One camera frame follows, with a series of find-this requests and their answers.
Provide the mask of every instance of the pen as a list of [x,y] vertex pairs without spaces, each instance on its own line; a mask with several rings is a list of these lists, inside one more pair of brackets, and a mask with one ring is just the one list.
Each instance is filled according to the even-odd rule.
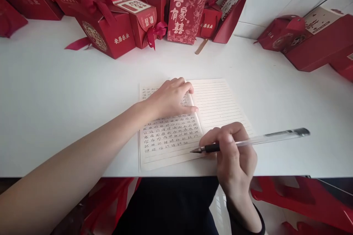
[[[261,143],[267,143],[267,142],[289,140],[292,138],[301,138],[301,137],[305,137],[305,136],[309,136],[309,135],[310,135],[310,131],[308,131],[306,128],[300,128],[300,129],[293,129],[293,130],[284,130],[284,131],[265,134],[265,135],[261,135],[261,136],[255,136],[255,137],[252,137],[252,138],[245,140],[245,141],[238,141],[235,144],[238,147],[240,147],[240,146],[244,146],[244,145],[255,145],[255,144],[261,144]],[[217,152],[217,151],[220,151],[219,142],[196,148],[190,152],[209,153],[209,152]]]

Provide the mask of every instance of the black pen grip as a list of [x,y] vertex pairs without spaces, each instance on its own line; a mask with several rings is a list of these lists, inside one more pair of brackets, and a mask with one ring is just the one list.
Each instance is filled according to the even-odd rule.
[[216,142],[216,143],[210,144],[210,145],[205,145],[205,151],[206,151],[206,153],[220,151],[219,142]]

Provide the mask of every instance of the white table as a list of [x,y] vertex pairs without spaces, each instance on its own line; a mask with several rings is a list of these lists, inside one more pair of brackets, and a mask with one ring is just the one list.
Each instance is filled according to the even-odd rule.
[[[0,39],[0,177],[21,177],[138,101],[138,84],[225,78],[257,134],[306,127],[303,139],[255,146],[255,175],[353,177],[353,85],[330,66],[297,71],[277,52],[233,36],[227,45],[156,41],[118,60],[64,50],[84,37],[74,18],[35,21]],[[104,176],[215,175],[196,159],[139,173],[137,134]]]

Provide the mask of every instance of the paper page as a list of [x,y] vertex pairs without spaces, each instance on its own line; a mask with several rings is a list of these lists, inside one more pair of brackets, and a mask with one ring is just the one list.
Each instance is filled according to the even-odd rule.
[[237,104],[225,79],[189,80],[194,87],[191,95],[204,134],[214,127],[241,122],[247,133],[254,134],[252,126]]
[[[141,87],[140,100],[147,99],[158,87]],[[183,106],[192,105],[187,93],[180,102]],[[202,131],[195,114],[179,115],[154,120],[139,132],[140,170],[152,170],[175,163],[203,157],[203,154],[190,153],[199,146]]]

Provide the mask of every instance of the pen tip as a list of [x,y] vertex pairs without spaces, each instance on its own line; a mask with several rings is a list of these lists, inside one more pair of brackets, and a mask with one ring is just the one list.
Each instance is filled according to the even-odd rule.
[[201,153],[201,151],[199,150],[199,148],[197,148],[197,149],[193,149],[192,151],[190,151],[190,152],[193,152],[193,153]]

